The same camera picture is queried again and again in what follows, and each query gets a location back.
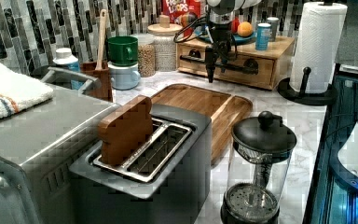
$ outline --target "white bottle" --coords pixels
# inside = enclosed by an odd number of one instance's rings
[[[71,49],[57,49],[56,58],[53,59],[53,62],[55,62],[59,67],[64,67],[75,72],[80,72],[79,60],[72,54]],[[83,82],[71,80],[72,90],[80,89],[83,84]]]

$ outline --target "striped dish towel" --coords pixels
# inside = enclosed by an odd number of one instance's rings
[[[45,83],[15,73],[0,63],[0,119],[52,97],[53,89]]]

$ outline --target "paper towel roll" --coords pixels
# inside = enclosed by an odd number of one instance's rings
[[[312,70],[305,93],[323,93],[327,90],[346,14],[347,7],[341,4],[304,4],[290,76],[290,86],[295,91],[300,91],[304,67]]]

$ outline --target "french press lid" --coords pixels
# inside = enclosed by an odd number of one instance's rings
[[[235,149],[241,147],[247,154],[269,154],[272,162],[288,159],[297,141],[292,130],[283,125],[282,117],[269,111],[236,123],[232,128],[232,136]]]

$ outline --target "orange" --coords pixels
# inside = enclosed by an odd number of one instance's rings
[[[248,21],[241,22],[240,25],[238,26],[237,33],[239,36],[242,37],[251,35],[253,33],[252,24],[249,23]]]

